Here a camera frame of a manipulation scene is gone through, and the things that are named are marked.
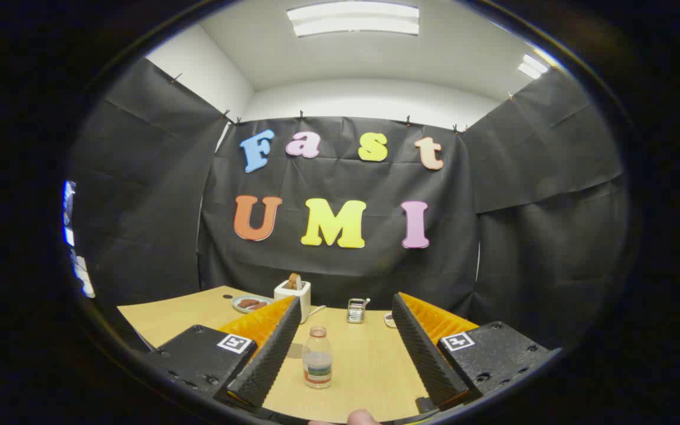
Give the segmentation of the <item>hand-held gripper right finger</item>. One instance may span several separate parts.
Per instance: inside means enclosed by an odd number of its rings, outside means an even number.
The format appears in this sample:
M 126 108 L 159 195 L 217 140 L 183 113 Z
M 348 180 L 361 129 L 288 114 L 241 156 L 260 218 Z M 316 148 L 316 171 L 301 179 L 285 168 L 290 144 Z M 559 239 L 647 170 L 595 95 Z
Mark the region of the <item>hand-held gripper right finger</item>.
M 561 352 L 504 321 L 476 325 L 403 292 L 393 321 L 432 406 L 450 408 L 491 397 L 542 368 Z

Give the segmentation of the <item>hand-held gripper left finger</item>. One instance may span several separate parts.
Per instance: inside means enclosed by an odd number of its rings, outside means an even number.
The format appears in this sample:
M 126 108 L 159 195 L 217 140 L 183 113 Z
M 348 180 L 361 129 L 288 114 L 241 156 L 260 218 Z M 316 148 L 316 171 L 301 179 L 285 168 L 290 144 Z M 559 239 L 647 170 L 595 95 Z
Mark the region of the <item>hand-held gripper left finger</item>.
M 192 325 L 146 361 L 193 396 L 254 410 L 272 389 L 301 319 L 300 300 L 289 296 L 216 330 Z

